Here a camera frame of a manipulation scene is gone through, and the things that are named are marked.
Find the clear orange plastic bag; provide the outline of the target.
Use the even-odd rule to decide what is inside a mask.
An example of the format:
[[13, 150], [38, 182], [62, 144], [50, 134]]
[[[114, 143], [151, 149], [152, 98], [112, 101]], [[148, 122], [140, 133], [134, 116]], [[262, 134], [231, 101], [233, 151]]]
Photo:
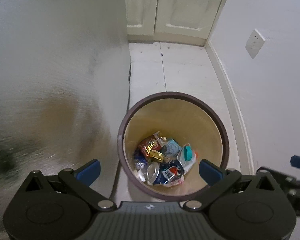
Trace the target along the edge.
[[177, 155], [177, 160], [184, 169], [184, 174], [187, 174], [197, 161], [197, 154], [190, 144], [184, 145]]

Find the blue Pepsi can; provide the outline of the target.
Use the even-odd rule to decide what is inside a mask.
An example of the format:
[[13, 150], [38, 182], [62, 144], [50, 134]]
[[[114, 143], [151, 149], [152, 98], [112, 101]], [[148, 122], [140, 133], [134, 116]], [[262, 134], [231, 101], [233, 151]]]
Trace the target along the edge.
[[146, 178], [151, 185], [167, 185], [184, 175], [181, 163], [174, 159], [167, 163], [151, 162], [147, 167]]

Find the gold foil wrapper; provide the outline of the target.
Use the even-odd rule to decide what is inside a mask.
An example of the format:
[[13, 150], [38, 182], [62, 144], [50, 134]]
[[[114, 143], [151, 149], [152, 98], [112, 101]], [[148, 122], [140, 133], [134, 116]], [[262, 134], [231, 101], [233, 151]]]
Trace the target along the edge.
[[157, 161], [159, 163], [163, 163], [164, 162], [164, 154], [161, 153], [161, 152], [159, 152], [159, 151], [156, 151], [156, 150], [151, 150], [150, 151], [149, 158], [152, 161]]

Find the red snack packet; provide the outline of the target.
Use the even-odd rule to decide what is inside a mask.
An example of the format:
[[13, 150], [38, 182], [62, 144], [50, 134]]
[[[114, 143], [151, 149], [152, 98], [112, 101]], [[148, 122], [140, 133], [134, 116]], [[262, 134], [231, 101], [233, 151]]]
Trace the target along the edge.
[[151, 150], [159, 151], [167, 144], [167, 138], [163, 136], [160, 131], [155, 132], [153, 135], [146, 137], [138, 144], [138, 149], [147, 159], [149, 158]]

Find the beige trash bin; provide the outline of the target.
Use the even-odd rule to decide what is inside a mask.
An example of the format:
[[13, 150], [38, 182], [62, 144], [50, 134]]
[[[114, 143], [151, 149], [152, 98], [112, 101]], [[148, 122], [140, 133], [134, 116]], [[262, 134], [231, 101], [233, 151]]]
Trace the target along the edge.
[[[167, 144], [159, 150], [164, 162], [177, 160], [181, 148], [190, 144], [197, 154], [191, 170], [167, 185], [147, 182], [147, 167], [152, 161], [145, 158], [138, 144], [160, 133]], [[229, 139], [215, 111], [201, 100], [179, 92], [150, 95], [136, 103], [126, 114], [117, 138], [120, 163], [129, 182], [143, 193], [166, 201], [188, 200], [202, 193], [207, 183], [200, 177], [199, 163], [206, 159], [226, 168], [229, 159]]]

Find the cream low cabinet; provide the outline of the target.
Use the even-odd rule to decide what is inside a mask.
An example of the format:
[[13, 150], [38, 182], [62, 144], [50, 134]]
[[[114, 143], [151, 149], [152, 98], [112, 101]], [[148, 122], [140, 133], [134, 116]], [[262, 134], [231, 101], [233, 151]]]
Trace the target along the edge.
[[226, 0], [126, 0], [130, 42], [204, 46]]

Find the white wall socket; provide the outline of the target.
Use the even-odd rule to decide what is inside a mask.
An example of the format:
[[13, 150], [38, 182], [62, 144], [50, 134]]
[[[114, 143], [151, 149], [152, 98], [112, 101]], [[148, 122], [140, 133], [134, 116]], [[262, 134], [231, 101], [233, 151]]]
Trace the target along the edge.
[[256, 57], [260, 49], [263, 47], [265, 41], [266, 39], [257, 29], [254, 29], [251, 32], [245, 45], [245, 49], [252, 59]]

